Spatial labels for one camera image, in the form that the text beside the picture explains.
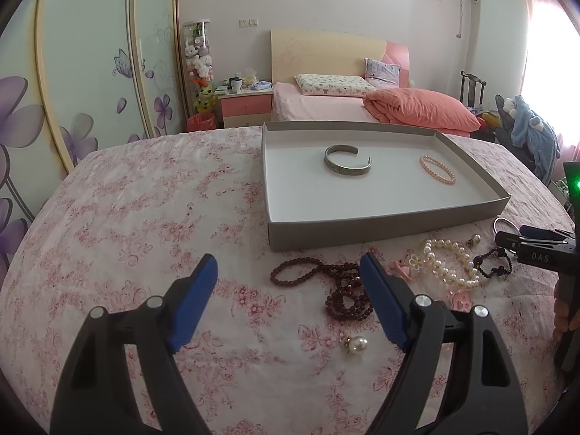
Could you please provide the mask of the person's right hand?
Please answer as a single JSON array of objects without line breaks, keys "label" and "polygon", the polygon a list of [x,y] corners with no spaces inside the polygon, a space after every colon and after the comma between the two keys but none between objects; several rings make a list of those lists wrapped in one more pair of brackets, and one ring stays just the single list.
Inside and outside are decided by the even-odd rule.
[{"label": "person's right hand", "polygon": [[555,285],[554,297],[554,332],[552,336],[559,342],[563,335],[568,331],[575,331],[579,328],[579,312],[576,312],[573,316],[570,316],[570,307],[564,299],[562,299],[562,280],[558,280]]}]

